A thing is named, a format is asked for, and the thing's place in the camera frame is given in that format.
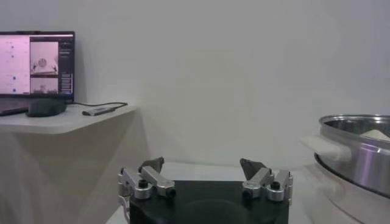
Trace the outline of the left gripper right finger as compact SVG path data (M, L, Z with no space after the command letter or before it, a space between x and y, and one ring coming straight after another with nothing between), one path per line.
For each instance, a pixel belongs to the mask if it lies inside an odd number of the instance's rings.
M269 201L292 201L293 175L288 170L274 173L261 162L241 158L239 161L246 177L242 195L247 202L266 197Z

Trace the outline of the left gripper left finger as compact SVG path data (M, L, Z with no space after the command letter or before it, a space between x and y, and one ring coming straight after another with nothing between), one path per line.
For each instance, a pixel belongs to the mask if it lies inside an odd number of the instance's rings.
M121 168L118 174L118 198L127 200L127 197L135 197L138 200L147 200L153 195L171 199L176 196L176 186L173 180L161 175L165 163L163 157L144 161L137 171Z

